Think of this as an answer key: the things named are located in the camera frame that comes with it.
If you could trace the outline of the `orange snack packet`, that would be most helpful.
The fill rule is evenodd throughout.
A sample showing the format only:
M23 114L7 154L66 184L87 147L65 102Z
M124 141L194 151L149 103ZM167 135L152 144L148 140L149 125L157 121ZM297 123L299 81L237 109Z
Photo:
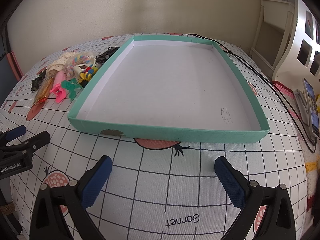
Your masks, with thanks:
M54 83L54 77L47 77L44 79L44 81L41 83L37 91L37 94L33 101L33 105L41 104L47 100L50 94L50 90L53 87L53 83Z

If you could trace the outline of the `black claw hair clip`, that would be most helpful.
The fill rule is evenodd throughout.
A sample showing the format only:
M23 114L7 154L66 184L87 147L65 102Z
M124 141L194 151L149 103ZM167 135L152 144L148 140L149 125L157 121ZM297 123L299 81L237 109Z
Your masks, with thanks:
M46 68L39 72L39 75L31 82L31 90L37 91L46 77Z

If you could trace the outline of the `pink hair roller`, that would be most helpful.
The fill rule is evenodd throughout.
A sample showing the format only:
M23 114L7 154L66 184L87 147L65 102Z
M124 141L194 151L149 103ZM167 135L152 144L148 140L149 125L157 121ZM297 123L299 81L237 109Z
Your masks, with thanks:
M60 103L66 98L66 90L62 87L63 81L66 81L66 74L61 70L56 74L53 87L50 90L50 93L53 93L55 96L56 103Z

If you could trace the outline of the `green plastic hair clips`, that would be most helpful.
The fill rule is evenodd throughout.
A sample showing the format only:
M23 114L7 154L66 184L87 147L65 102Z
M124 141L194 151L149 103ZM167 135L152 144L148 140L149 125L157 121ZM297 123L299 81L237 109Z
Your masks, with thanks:
M69 98L73 101L76 97L76 89L82 88L82 86L78 83L76 78L72 78L71 80L64 80L61 82L61 86L63 89L69 91Z

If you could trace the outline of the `cream lace scrunchie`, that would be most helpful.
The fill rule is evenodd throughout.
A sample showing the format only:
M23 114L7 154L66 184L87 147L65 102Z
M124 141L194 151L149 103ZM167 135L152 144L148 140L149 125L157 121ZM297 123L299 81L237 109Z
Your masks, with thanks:
M65 67L67 61L77 55L77 52L64 52L60 57L47 66L46 73L48 75L56 74L59 71L62 71Z

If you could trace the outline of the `colourful block toy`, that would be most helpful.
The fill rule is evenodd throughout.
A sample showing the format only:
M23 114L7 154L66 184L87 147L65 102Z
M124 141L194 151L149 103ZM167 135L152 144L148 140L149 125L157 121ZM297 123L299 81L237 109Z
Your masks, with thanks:
M82 88L85 88L92 77L97 73L99 68L97 67L87 67L84 72L79 74L79 84Z

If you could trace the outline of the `cream square hair clip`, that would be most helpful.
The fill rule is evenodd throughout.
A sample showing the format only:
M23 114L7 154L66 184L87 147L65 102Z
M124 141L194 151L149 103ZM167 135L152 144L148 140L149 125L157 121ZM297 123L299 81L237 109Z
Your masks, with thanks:
M96 66L95 58L91 58L90 60L85 61L82 64L78 64L74 66L73 68L74 74L76 75L76 77L79 77L80 73L87 72L88 70L90 70L92 67L95 67L95 66Z

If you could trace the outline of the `crochet striped blanket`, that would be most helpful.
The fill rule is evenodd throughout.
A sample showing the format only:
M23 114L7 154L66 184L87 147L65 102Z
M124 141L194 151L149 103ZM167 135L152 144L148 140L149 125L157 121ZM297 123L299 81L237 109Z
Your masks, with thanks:
M311 210L313 207L314 202L314 195L316 192L316 183L318 179L318 159L319 159L319 142L317 142L317 148L315 153L311 153L308 149L307 144L305 143L303 137L306 139L309 147L314 150L314 146L307 138L304 129L302 128L302 121L303 118L300 115L299 107L296 103L296 98L294 92L287 88L285 85L280 83L279 81L272 82L281 92L281 98L284 100L286 107L289 109L289 113L294 117L296 123L298 124L300 130L302 131L303 135L298 131L297 128L296 132L298 132L298 140L299 144L302 148L303 153L303 160L306 169L306 179L307 179L307 204L306 204L306 222L311 223L313 220L313 215L311 214Z

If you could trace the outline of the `pomegranate grid bedsheet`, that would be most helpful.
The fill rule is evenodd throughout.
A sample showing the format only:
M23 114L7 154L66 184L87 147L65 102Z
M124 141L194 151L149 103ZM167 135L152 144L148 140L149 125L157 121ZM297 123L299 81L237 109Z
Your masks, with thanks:
M67 115L73 101L51 96L31 120L31 82L60 52L44 57L25 74L1 105L1 130L23 125L16 144L42 131L49 144L33 156L33 168L10 178L11 195L24 237L29 237L36 196L43 183L79 179L102 155L113 168L87 212L106 239L220 239L239 213L214 171L225 157L248 180L262 186L285 184L291 199L296 238L306 220L307 176L298 133L277 96L254 72L236 65L264 110L270 132L253 144L166 142L78 132Z

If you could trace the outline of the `smartphone on stand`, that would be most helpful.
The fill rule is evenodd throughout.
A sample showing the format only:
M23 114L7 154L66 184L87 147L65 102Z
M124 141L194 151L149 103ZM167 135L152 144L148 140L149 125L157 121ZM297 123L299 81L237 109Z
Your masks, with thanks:
M316 97L312 85L303 78L303 85L306 94L306 101L308 106L309 128L310 133L319 139L319 116L317 112Z

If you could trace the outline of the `white phone stand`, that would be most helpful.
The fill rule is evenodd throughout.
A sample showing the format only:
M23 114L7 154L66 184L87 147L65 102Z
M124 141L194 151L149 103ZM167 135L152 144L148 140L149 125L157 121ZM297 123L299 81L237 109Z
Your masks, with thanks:
M308 106L305 96L301 90L296 89L294 92L295 100L299 108L300 116L306 126L309 126Z

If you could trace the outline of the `teal cardboard tray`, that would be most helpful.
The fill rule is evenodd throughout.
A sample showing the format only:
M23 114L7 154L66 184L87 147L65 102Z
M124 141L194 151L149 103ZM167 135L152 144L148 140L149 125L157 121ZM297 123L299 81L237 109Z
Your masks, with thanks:
M130 38L68 113L84 133L182 142L253 143L270 130L246 79L214 41Z

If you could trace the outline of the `cream bedside shelf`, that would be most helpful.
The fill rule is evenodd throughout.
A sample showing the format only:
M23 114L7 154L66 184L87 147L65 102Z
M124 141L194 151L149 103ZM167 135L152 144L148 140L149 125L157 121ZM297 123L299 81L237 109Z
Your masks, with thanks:
M319 21L302 0L261 0L249 55L271 81L319 89Z

